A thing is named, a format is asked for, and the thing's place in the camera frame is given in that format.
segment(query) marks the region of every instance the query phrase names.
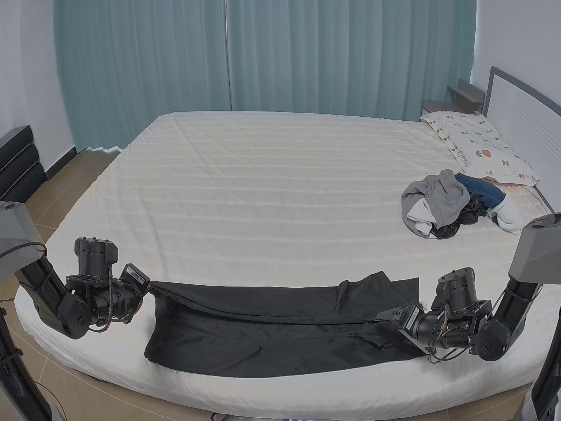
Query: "tile floor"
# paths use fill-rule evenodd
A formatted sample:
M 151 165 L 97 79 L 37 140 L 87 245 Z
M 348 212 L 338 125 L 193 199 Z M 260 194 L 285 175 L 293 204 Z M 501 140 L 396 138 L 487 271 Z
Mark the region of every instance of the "tile floor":
M 118 151 L 83 151 L 50 181 L 45 182 L 26 206 L 43 241 L 58 228 L 68 211 L 86 189 L 117 156 Z M 18 288 L 15 277 L 0 283 L 0 300 L 13 298 Z M 62 365 L 47 354 L 21 327 L 13 302 L 2 303 L 6 322 L 16 346 L 24 352 L 24 363 L 33 379 L 48 387 L 62 403 L 68 421 L 210 421 L 211 413 L 183 407 L 138 394 L 110 383 L 98 382 Z M 409 418 L 411 421 L 507 421 L 511 419 L 528 386 L 467 403 L 437 413 Z M 52 397 L 42 389 L 47 399 Z M 0 391 L 0 419 L 21 418 Z

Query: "black leather headboard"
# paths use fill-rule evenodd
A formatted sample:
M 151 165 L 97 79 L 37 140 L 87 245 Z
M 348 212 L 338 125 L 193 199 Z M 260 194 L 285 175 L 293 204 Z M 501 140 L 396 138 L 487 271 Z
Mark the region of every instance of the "black leather headboard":
M 24 203 L 45 179 L 29 126 L 0 138 L 0 200 Z

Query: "mattress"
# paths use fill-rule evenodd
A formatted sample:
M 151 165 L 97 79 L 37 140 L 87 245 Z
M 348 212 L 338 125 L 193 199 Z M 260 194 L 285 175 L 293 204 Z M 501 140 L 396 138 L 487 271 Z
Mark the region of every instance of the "mattress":
M 383 270 L 420 278 L 473 267 L 480 299 L 508 281 L 518 236 L 487 218 L 449 240 L 413 235 L 400 194 L 442 168 L 459 171 L 426 124 L 333 115 L 198 112 L 156 119 L 103 172 L 48 241 L 61 278 L 77 273 L 74 240 L 115 242 L 119 262 L 153 280 L 224 286 L 333 286 Z M 546 213 L 532 189 L 505 186 L 526 220 Z M 59 361 L 137 392 L 200 409 L 274 419 L 377 420 L 428 413 L 531 382 L 557 323 L 561 287 L 544 286 L 505 357 L 464 354 L 316 375 L 239 379 L 150 363 L 154 299 L 131 324 L 70 340 L 41 323 L 23 289 L 24 329 Z

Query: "gray headboard frame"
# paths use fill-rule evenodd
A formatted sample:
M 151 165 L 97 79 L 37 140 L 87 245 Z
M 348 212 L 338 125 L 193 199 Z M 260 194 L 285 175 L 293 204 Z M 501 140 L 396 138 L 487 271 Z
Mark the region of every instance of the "gray headboard frame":
M 531 86 L 528 86 L 525 82 L 520 81 L 519 79 L 515 78 L 512 75 L 503 72 L 501 69 L 497 67 L 491 67 L 491 73 L 489 74 L 489 84 L 487 86 L 487 94 L 485 96 L 485 104 L 483 106 L 483 115 L 487 117 L 487 111 L 489 109 L 489 102 L 491 101 L 491 90 L 493 89 L 493 79 L 495 76 L 501 77 L 503 80 L 508 81 L 509 83 L 515 85 L 517 88 L 523 90 L 528 95 L 534 97 L 539 102 L 543 103 L 544 106 L 547 106 L 553 112 L 561 117 L 561 106 L 558 105 L 556 102 L 548 98 L 547 96 L 543 95 L 538 90 L 534 89 Z M 536 191 L 540 194 L 543 202 L 547 205 L 547 207 L 552 211 L 555 212 L 548 201 L 545 199 L 543 194 L 537 187 L 534 187 Z

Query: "gray clothing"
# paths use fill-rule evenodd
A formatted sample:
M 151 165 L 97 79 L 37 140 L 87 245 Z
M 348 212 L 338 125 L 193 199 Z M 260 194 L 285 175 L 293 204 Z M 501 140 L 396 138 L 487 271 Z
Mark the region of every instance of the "gray clothing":
M 458 219 L 459 212 L 470 201 L 470 194 L 463 184 L 456 181 L 452 170 L 441 170 L 438 175 L 429 175 L 407 186 L 401 194 L 401 218 L 415 234 L 428 238 L 428 235 L 417 231 L 413 220 L 407 218 L 411 208 L 422 198 L 425 198 L 438 229 Z

